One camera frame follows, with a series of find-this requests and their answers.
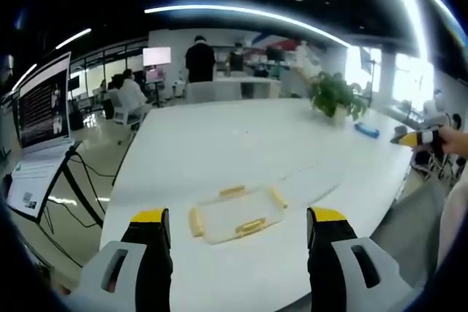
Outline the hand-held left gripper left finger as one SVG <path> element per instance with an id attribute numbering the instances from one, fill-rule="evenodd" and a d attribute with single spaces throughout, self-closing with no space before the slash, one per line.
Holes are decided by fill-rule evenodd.
<path id="1" fill-rule="evenodd" d="M 110 241 L 82 268 L 67 297 L 70 311 L 169 311 L 173 261 L 169 210 L 133 216 L 120 240 Z"/>

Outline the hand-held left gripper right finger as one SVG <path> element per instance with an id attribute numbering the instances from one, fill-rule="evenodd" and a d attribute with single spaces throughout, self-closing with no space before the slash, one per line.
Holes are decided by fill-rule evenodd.
<path id="1" fill-rule="evenodd" d="M 308 272 L 313 311 L 403 311 L 415 291 L 399 264 L 369 237 L 357 237 L 337 210 L 309 207 Z"/>

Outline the person's right hand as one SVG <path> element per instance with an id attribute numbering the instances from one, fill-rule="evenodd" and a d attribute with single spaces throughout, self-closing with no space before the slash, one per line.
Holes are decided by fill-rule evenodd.
<path id="1" fill-rule="evenodd" d="M 455 154 L 465 159 L 467 158 L 467 133 L 445 126 L 439 130 L 439 135 L 443 140 L 442 149 L 446 154 Z"/>

